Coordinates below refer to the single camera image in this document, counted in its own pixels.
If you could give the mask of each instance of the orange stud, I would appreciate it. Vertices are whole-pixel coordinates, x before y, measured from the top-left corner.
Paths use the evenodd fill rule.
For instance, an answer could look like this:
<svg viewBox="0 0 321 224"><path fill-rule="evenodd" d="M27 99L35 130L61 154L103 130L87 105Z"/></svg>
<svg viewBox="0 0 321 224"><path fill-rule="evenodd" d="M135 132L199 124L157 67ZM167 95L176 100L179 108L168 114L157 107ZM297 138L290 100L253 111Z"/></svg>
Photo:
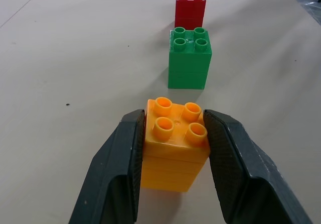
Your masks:
<svg viewBox="0 0 321 224"><path fill-rule="evenodd" d="M168 140L174 131L174 122L166 117L159 117L156 119L153 134L159 140Z"/></svg>
<svg viewBox="0 0 321 224"><path fill-rule="evenodd" d="M193 146L199 145L207 136L206 128L199 123L191 123L186 131L185 138Z"/></svg>
<svg viewBox="0 0 321 224"><path fill-rule="evenodd" d="M172 101L166 97L158 97L155 100L154 113L158 116L168 116L172 110Z"/></svg>
<svg viewBox="0 0 321 224"><path fill-rule="evenodd" d="M188 102L183 108L182 117L189 122L196 122L201 112L201 107L196 103Z"/></svg>

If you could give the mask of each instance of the green stud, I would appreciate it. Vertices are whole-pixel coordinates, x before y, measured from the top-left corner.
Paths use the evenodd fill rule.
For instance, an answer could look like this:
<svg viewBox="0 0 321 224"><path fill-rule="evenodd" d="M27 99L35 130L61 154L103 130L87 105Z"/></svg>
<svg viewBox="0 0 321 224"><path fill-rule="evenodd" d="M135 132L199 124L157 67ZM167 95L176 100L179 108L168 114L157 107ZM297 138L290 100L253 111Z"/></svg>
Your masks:
<svg viewBox="0 0 321 224"><path fill-rule="evenodd" d="M174 29L174 38L184 38L185 36L185 28L183 27L176 27Z"/></svg>
<svg viewBox="0 0 321 224"><path fill-rule="evenodd" d="M205 38L205 29L202 27L196 27L194 29L194 40L199 38Z"/></svg>
<svg viewBox="0 0 321 224"><path fill-rule="evenodd" d="M197 52L205 52L208 46L208 42L203 39L199 38L195 41L195 51Z"/></svg>
<svg viewBox="0 0 321 224"><path fill-rule="evenodd" d="M176 38L174 40L174 51L181 52L184 51L186 47L186 41L184 38Z"/></svg>

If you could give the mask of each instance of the block tower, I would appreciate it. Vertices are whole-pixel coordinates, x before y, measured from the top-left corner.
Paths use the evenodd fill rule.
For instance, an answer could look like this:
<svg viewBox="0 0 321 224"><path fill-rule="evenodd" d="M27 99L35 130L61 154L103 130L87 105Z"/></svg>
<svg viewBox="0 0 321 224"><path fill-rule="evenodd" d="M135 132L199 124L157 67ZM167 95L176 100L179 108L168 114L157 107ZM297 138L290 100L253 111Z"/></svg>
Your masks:
<svg viewBox="0 0 321 224"><path fill-rule="evenodd" d="M212 57L208 32L201 27L170 31L168 88L204 89Z"/></svg>
<svg viewBox="0 0 321 224"><path fill-rule="evenodd" d="M202 109L193 102L149 99L141 186L186 192L210 154Z"/></svg>
<svg viewBox="0 0 321 224"><path fill-rule="evenodd" d="M176 0L175 27L202 27L206 0Z"/></svg>

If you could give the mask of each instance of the lego duplo brick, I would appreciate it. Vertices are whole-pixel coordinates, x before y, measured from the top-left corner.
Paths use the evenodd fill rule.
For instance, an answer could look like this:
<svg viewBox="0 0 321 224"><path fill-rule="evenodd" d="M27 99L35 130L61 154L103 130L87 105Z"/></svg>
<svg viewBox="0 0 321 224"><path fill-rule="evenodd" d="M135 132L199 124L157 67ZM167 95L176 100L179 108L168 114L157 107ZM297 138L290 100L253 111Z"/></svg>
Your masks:
<svg viewBox="0 0 321 224"><path fill-rule="evenodd" d="M201 112L192 102L180 105L165 97L149 99L143 156L204 164L210 148Z"/></svg>
<svg viewBox="0 0 321 224"><path fill-rule="evenodd" d="M166 181L155 181L155 180L141 180L141 187L156 189L156 190L167 190L167 191L177 191L177 192L187 192L191 185L186 183L175 183Z"/></svg>
<svg viewBox="0 0 321 224"><path fill-rule="evenodd" d="M155 171L174 171L188 174L199 173L203 167L202 163L164 159L154 156L144 156L143 168L153 169Z"/></svg>
<svg viewBox="0 0 321 224"><path fill-rule="evenodd" d="M141 171L141 178L144 180L186 183L191 185L194 182L194 179L196 178L197 174L198 172L196 174L189 174L182 172L143 168Z"/></svg>
<svg viewBox="0 0 321 224"><path fill-rule="evenodd" d="M141 186L188 191L210 154L202 109L159 97L145 112Z"/></svg>
<svg viewBox="0 0 321 224"><path fill-rule="evenodd" d="M175 18L203 18L206 0L176 0Z"/></svg>
<svg viewBox="0 0 321 224"><path fill-rule="evenodd" d="M186 31L176 27L170 32L169 72L207 73L212 49L204 28Z"/></svg>
<svg viewBox="0 0 321 224"><path fill-rule="evenodd" d="M194 30L202 25L203 18L175 18L175 27L184 27L186 30Z"/></svg>
<svg viewBox="0 0 321 224"><path fill-rule="evenodd" d="M168 88L204 89L207 73L169 72Z"/></svg>

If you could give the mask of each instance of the toy block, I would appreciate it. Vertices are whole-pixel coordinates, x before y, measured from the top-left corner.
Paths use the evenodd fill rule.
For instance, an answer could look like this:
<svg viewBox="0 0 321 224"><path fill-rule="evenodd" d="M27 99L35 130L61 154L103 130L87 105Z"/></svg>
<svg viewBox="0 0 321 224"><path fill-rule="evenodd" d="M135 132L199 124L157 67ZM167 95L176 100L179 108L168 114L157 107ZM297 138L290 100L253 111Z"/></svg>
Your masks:
<svg viewBox="0 0 321 224"><path fill-rule="evenodd" d="M194 182L194 179L196 178L196 175L165 170L156 171L153 169L144 168L141 172L141 178L153 181L192 184Z"/></svg>
<svg viewBox="0 0 321 224"><path fill-rule="evenodd" d="M202 18L204 17L206 0L176 0L176 18Z"/></svg>
<svg viewBox="0 0 321 224"><path fill-rule="evenodd" d="M210 154L202 109L159 97L145 112L141 186L187 191Z"/></svg>
<svg viewBox="0 0 321 224"><path fill-rule="evenodd" d="M168 190L177 192L187 192L191 185L186 183L174 183L166 181L144 180L141 179L140 186L143 188L156 189L156 190Z"/></svg>
<svg viewBox="0 0 321 224"><path fill-rule="evenodd" d="M176 27L170 32L169 72L207 74L211 57L210 38L204 28L186 31Z"/></svg>
<svg viewBox="0 0 321 224"><path fill-rule="evenodd" d="M203 18L175 18L175 27L184 27L186 30L194 30L202 25Z"/></svg>
<svg viewBox="0 0 321 224"><path fill-rule="evenodd" d="M174 172L194 174L194 173L200 172L200 170L203 167L203 164L195 163L195 162L164 159L164 158L145 155L144 161L142 163L142 167L153 169L155 172L157 172L158 170L164 170L164 171L174 171Z"/></svg>
<svg viewBox="0 0 321 224"><path fill-rule="evenodd" d="M168 88L204 89L207 73L169 72Z"/></svg>

